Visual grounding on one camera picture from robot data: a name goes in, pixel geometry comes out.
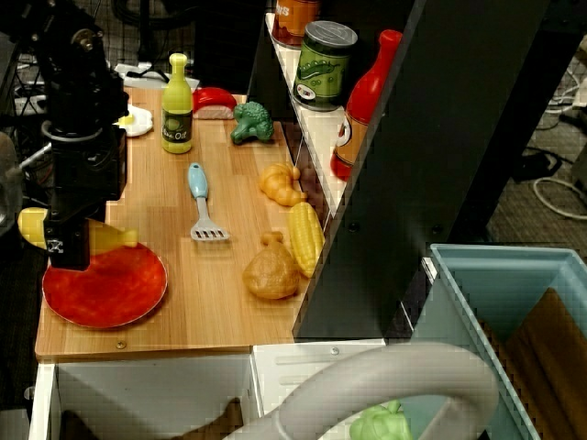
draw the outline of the blue bin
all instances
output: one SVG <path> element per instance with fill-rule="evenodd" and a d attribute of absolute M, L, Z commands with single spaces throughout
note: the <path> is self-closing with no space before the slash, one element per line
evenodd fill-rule
<path fill-rule="evenodd" d="M 556 289 L 587 335 L 587 267 L 576 252 L 538 247 L 432 245 L 437 278 L 415 326 L 413 341 L 437 341 L 479 355 L 500 381 L 500 401 L 487 427 L 494 439 L 539 439 L 477 318 L 505 341 L 548 287 Z M 418 438 L 446 398 L 402 400 Z"/>

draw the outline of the olive oil bottle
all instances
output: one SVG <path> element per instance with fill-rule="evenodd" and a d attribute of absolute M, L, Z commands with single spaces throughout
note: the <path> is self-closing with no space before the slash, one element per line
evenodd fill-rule
<path fill-rule="evenodd" d="M 184 76 L 187 57 L 173 53 L 169 63 L 172 78 L 162 97 L 161 145 L 170 153 L 181 154 L 192 147 L 192 89 Z"/>

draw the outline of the white drawer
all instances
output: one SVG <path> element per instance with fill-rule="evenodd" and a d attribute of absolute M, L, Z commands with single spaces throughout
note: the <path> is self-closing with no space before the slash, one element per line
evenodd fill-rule
<path fill-rule="evenodd" d="M 170 438 L 209 424 L 234 397 L 248 424 L 332 362 L 384 345 L 382 339 L 284 344 L 255 346 L 252 355 L 41 364 L 28 439 L 58 440 L 68 410 L 100 440 Z M 348 438 L 352 420 L 323 440 Z"/>
<path fill-rule="evenodd" d="M 58 440 L 61 412 L 100 440 L 156 440 L 208 424 L 240 398 L 260 416 L 250 355 L 39 365 L 29 440 Z"/>

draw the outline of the orange plate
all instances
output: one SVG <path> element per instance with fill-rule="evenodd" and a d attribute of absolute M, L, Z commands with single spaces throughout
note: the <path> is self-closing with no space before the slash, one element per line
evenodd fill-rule
<path fill-rule="evenodd" d="M 91 257 L 87 270 L 49 267 L 43 294 L 49 308 L 72 323 L 108 328 L 151 311 L 167 288 L 161 260 L 143 245 Z"/>

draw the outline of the green can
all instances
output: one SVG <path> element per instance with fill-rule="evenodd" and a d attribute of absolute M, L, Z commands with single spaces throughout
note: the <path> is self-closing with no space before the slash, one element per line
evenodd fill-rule
<path fill-rule="evenodd" d="M 293 82 L 293 98 L 318 112 L 341 103 L 352 47 L 357 34 L 333 21 L 313 21 L 305 27 L 302 51 Z"/>

